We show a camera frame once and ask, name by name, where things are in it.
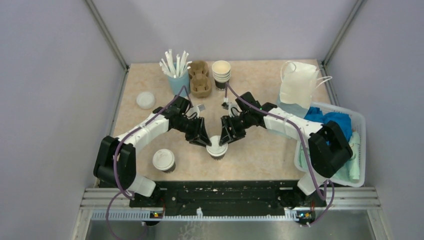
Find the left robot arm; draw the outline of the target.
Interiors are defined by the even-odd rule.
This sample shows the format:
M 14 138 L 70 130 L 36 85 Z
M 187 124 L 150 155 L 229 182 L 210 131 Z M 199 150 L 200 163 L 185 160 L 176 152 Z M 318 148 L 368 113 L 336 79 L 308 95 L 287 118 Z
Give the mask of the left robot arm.
M 191 102 L 176 95 L 164 107 L 156 108 L 146 120 L 126 133 L 112 137 L 107 135 L 100 142 L 93 175 L 120 190 L 128 199 L 136 194 L 149 207 L 160 202 L 157 184 L 137 173 L 136 155 L 156 137 L 177 130 L 184 133 L 185 140 L 193 145 L 211 146 L 205 119 L 198 115 L 187 116 Z

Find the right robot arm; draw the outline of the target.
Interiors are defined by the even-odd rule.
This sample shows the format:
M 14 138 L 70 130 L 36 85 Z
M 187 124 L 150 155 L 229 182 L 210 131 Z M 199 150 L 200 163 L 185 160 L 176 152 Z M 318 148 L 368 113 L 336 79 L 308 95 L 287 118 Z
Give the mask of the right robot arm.
M 244 138 L 252 126 L 299 141 L 307 163 L 307 173 L 293 192 L 293 200 L 299 206 L 307 206 L 314 198 L 313 193 L 353 156 L 348 139 L 335 121 L 320 123 L 297 117 L 273 103 L 260 104 L 249 91 L 237 96 L 235 101 L 241 112 L 221 117 L 218 144 L 222 146 Z

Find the white plastic cup lid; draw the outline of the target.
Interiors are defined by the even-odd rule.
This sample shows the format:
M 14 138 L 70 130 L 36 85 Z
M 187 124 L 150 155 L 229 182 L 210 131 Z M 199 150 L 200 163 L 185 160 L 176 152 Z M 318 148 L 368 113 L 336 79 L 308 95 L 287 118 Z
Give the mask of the white plastic cup lid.
M 169 149 L 160 149 L 153 155 L 152 163 L 160 171 L 167 170 L 176 163 L 174 153 Z

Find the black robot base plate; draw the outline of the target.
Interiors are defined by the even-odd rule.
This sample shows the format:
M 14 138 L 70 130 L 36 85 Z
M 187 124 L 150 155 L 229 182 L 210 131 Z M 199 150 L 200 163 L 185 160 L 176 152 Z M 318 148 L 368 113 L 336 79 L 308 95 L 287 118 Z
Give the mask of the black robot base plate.
M 166 216 L 282 216 L 285 209 L 325 207 L 317 193 L 305 195 L 295 180 L 157 181 L 151 197 L 136 194 L 131 208 L 158 207 Z

